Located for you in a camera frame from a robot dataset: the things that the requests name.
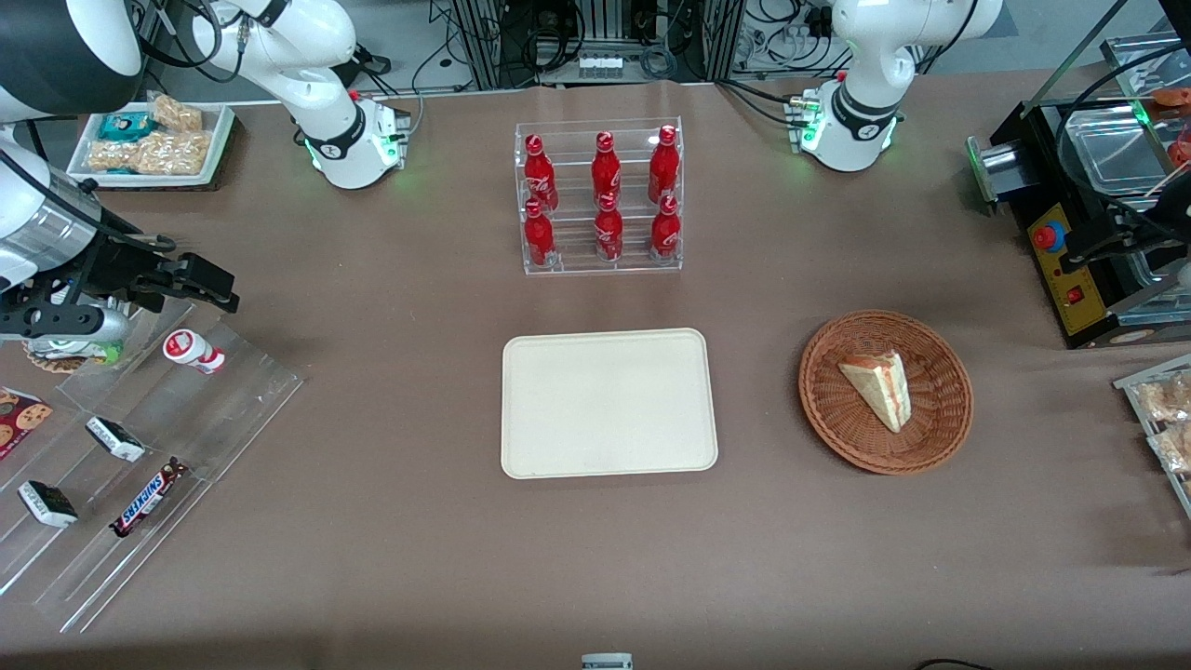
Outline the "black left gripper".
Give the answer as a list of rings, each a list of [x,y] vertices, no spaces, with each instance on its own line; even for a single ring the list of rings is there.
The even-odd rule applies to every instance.
[[[1190,245],[1190,194],[1161,190],[1148,209],[1133,199],[1109,198],[1110,220],[1080,221],[1066,234],[1064,263],[1074,273],[1084,267],[1114,278],[1153,278],[1147,251]]]

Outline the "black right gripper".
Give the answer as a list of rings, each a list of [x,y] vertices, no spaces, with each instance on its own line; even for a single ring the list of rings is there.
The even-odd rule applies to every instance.
[[[161,234],[154,242],[135,236],[131,243],[96,234],[88,246],[57,270],[57,303],[133,302],[160,309],[167,298],[208,302],[226,314],[237,314],[241,298],[233,293],[233,275],[197,253],[168,253],[175,246]],[[222,298],[217,293],[229,293]]]

